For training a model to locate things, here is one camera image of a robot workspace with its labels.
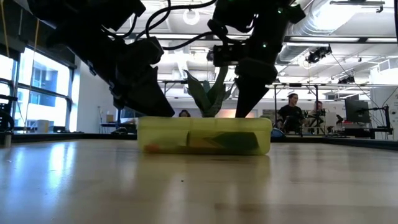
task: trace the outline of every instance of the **black cable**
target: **black cable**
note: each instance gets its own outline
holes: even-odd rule
[[[161,13],[169,12],[171,10],[178,10],[178,9],[199,9],[199,8],[210,6],[210,5],[214,4],[215,2],[217,2],[217,0],[211,0],[210,2],[206,2],[203,4],[195,4],[195,5],[187,5],[187,6],[170,6],[170,7],[166,7],[166,8],[156,11],[155,13],[153,13],[153,15],[150,16],[150,18],[148,19],[147,24],[145,26],[145,33],[146,33],[147,38],[150,37],[149,31],[150,31],[151,22]]]
[[[369,114],[369,116],[377,125],[382,125],[382,123],[380,122],[380,120],[377,117],[372,116],[371,114]]]
[[[341,66],[340,62],[336,59],[336,57],[333,54],[330,54],[330,55],[333,56],[333,58],[336,60],[337,64],[341,67],[341,69],[343,69],[345,74],[347,74],[349,76],[348,72],[344,69],[343,66]],[[356,82],[354,82],[354,83],[372,101],[372,103],[374,103],[379,108],[379,105],[377,105],[377,103],[375,101],[373,101],[372,98]],[[381,111],[380,111],[380,115],[381,115],[381,120],[383,122],[383,126],[385,126],[384,119],[383,119],[383,113]]]
[[[121,35],[120,38],[126,38],[126,37],[129,37],[131,35],[131,33],[134,30],[134,28],[136,28],[137,18],[138,18],[137,14],[134,15],[134,19],[132,21],[132,24],[131,24],[131,27],[130,27],[129,31],[127,33]]]
[[[103,31],[104,33],[106,33],[107,35],[110,35],[111,37],[113,37],[113,38],[115,38],[115,39],[117,39],[117,38],[123,39],[123,38],[129,37],[129,36],[131,35],[132,31],[133,31],[134,28],[136,27],[137,18],[138,18],[138,16],[135,15],[135,16],[134,16],[134,20],[133,20],[133,22],[132,22],[132,24],[131,24],[131,27],[130,27],[129,31],[128,31],[127,33],[123,34],[123,35],[117,35],[117,34],[111,32],[111,31],[107,30],[107,28],[105,28],[105,27],[102,27],[101,29],[102,29],[102,31]]]
[[[167,7],[166,7],[165,9],[168,9],[168,8],[170,8],[171,6],[172,6],[171,0],[167,0]],[[149,30],[152,30],[153,28],[155,28],[155,27],[159,26],[161,23],[163,23],[163,22],[168,18],[168,16],[170,15],[170,13],[171,13],[171,10],[167,10],[167,12],[166,12],[166,14],[164,15],[164,17],[161,18],[159,21],[157,21],[155,24],[151,25],[151,26],[149,27]],[[137,40],[138,40],[140,37],[142,37],[142,35],[144,35],[145,33],[146,33],[146,30],[143,30],[141,33],[139,33],[139,34],[136,36],[135,41],[137,41]]]
[[[194,38],[192,38],[192,39],[186,41],[185,43],[182,43],[182,44],[180,44],[180,45],[173,46],[173,47],[163,47],[163,49],[164,49],[164,50],[177,50],[177,49],[180,49],[180,48],[182,48],[182,47],[187,46],[188,44],[192,44],[193,42],[195,42],[195,41],[201,39],[202,37],[206,37],[206,36],[208,36],[208,35],[213,35],[213,32],[212,32],[212,31],[209,31],[209,32],[205,32],[205,33],[199,34],[199,35],[197,35],[196,37],[194,37]]]
[[[398,90],[398,87],[391,93],[391,95],[385,100],[385,102],[381,105],[381,107],[383,107],[386,103],[387,103],[387,101],[388,100],[390,100],[390,98],[393,96],[393,94],[396,92]]]

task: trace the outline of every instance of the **person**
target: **person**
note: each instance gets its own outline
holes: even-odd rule
[[[315,102],[314,109],[308,112],[308,119],[306,120],[306,125],[308,127],[315,127],[317,125],[317,118],[318,124],[324,122],[325,120],[325,113],[323,110],[323,103],[321,101]]]
[[[299,96],[292,93],[288,99],[289,103],[281,107],[277,113],[277,127],[285,132],[295,131],[298,133],[303,122],[302,110],[296,106]]]
[[[180,118],[190,118],[191,115],[187,110],[181,110],[180,114],[178,115]]]

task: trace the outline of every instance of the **ceiling duct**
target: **ceiling duct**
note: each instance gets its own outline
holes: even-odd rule
[[[287,29],[287,35],[330,35],[348,22],[360,6],[331,5],[331,0],[317,0],[311,3],[307,16],[298,24]],[[294,58],[304,53],[308,46],[285,46],[280,52],[276,64],[289,64]]]
[[[379,64],[379,72],[393,68],[398,68],[398,58],[390,58]]]

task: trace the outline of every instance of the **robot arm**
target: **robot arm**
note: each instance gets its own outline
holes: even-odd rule
[[[162,48],[155,37],[149,36],[148,24],[147,38],[131,44],[125,44],[117,36],[108,37],[106,29],[118,30],[132,14],[142,15],[145,6],[140,0],[16,1],[24,8],[28,6],[34,16],[55,29],[47,39],[48,47],[65,44],[89,66],[93,75],[98,75],[109,85],[117,108],[128,106],[149,116],[174,115],[157,83],[157,67],[151,67],[160,61],[163,49],[169,48]],[[208,27],[223,45],[213,47],[213,63],[216,67],[237,65],[239,99],[236,117],[246,117],[267,93],[265,85],[271,84],[277,76],[274,64],[282,49],[286,28],[289,22],[296,23],[305,17],[299,5],[290,6],[292,1],[216,2]],[[169,13],[183,7],[199,6],[172,6],[161,11]],[[226,36],[226,26],[240,32],[252,31],[252,34],[244,41],[231,40]]]
[[[55,31],[47,46],[66,45],[93,75],[108,85],[118,109],[128,106],[149,116],[173,116],[174,111],[157,83],[164,51],[155,37],[125,44],[109,38],[132,15],[140,16],[140,0],[27,0],[30,12]]]

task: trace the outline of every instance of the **window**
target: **window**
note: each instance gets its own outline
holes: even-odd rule
[[[0,83],[0,94],[9,96],[10,95],[10,87],[7,84]],[[0,99],[0,103],[8,103],[8,100]]]
[[[17,74],[17,61],[0,55],[0,78],[11,80]]]
[[[38,120],[49,121],[49,126],[66,126],[70,77],[68,67],[25,49],[18,76],[16,126],[36,128]]]
[[[31,49],[21,54],[19,83],[41,88],[67,96],[70,69]]]
[[[65,126],[67,101],[64,98],[20,88],[18,104],[15,114],[16,126],[23,127],[26,121],[27,127],[35,127],[35,122],[40,119],[49,121],[49,125]]]

